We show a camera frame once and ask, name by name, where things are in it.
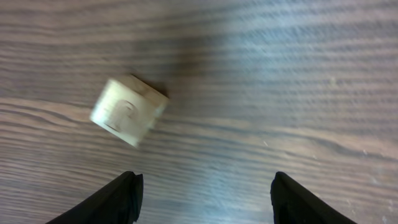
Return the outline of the wooden block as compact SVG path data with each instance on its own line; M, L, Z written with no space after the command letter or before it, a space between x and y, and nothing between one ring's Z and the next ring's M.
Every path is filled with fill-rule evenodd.
M110 78L91 112L90 120L137 147L152 129L169 99L134 75Z

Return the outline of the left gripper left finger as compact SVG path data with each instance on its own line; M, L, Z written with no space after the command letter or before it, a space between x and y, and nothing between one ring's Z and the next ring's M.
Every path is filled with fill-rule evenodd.
M48 224L132 224L139 219L143 194L143 175L126 171Z

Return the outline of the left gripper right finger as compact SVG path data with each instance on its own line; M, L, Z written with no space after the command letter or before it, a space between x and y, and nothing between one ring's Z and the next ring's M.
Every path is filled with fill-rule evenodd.
M284 172L271 183L275 224L354 224Z

